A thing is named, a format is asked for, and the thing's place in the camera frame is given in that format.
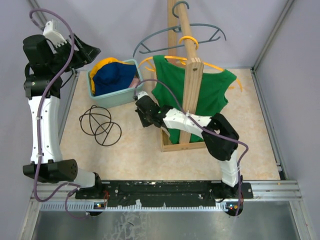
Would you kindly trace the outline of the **blue bucket hat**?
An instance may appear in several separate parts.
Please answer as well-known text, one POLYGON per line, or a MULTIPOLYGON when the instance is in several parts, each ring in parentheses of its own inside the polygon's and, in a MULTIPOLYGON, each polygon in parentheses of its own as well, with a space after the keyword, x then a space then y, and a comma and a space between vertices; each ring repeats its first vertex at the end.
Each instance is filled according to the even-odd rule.
POLYGON ((106 64, 93 77, 95 96, 128 89, 137 72, 134 64, 118 62, 106 64))

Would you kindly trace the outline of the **teal plastic bin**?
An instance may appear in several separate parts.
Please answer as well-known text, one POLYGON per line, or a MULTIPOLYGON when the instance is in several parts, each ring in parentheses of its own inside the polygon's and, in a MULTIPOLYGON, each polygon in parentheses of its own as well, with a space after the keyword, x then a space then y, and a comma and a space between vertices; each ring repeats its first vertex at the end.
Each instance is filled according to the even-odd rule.
MULTIPOLYGON (((142 74, 138 68, 138 63, 135 59, 124 60, 123 62, 135 65, 137 70, 135 77, 139 78, 140 82, 143 80, 142 74)), ((134 88, 127 88, 120 91, 95 96, 91 92, 91 84, 89 74, 91 70, 87 71, 87 87, 89 97, 100 107, 112 108, 119 105, 127 104, 133 101, 134 88)))

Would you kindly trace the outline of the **black wire hat stand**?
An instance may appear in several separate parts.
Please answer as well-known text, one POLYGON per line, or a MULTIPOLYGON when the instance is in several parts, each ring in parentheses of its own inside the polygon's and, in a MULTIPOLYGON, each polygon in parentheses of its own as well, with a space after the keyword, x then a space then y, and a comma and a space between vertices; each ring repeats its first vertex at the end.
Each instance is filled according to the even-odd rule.
POLYGON ((122 137, 121 126, 113 121, 110 111, 105 107, 94 104, 78 120, 82 132, 94 137, 99 146, 111 147, 122 137))

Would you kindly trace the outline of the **wooden clothes rack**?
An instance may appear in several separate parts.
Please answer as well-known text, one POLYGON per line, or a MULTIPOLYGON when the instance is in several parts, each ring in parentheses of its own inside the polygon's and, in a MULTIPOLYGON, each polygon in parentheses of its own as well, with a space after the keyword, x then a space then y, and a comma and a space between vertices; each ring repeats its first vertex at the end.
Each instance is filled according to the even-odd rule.
MULTIPOLYGON (((188 18, 187 8, 184 4, 178 5, 174 12, 178 18, 172 14, 173 5, 179 0, 167 1, 167 26, 173 27, 181 25, 182 28, 182 43, 186 50, 186 67, 184 75, 184 89, 182 106, 185 110, 194 114, 198 103, 198 97, 203 77, 204 63, 197 55, 196 39, 193 38, 190 21, 188 18)), ((179 143, 172 144, 165 132, 161 132, 160 150, 162 152, 203 149, 203 142, 190 143, 191 135, 183 131, 179 136, 179 143)))

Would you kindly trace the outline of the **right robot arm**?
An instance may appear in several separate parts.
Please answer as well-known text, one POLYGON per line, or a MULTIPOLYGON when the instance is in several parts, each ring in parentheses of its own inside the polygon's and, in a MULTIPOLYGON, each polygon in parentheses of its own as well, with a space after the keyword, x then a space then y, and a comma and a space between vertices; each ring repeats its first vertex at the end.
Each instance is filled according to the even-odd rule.
POLYGON ((133 99, 144 128, 153 125, 169 136, 172 135, 169 130, 178 130, 201 138, 209 154, 219 163, 224 194, 235 198, 241 192, 237 160, 239 135, 222 114, 199 116, 168 105, 160 107, 145 91, 133 99))

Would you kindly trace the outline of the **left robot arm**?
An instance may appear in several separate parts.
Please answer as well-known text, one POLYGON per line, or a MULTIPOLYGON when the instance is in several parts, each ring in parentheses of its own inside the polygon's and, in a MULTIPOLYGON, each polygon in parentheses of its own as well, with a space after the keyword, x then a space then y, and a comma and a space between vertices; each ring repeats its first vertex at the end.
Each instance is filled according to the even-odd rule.
POLYGON ((103 195, 104 186, 96 181, 97 174, 82 170, 74 159, 63 159, 60 149, 58 111, 63 81, 59 71, 69 72, 91 63, 101 52, 71 35, 69 41, 54 44, 54 39, 42 34, 23 40, 28 59, 23 84, 32 118, 32 154, 23 174, 41 183, 71 182, 86 188, 91 197, 103 195))

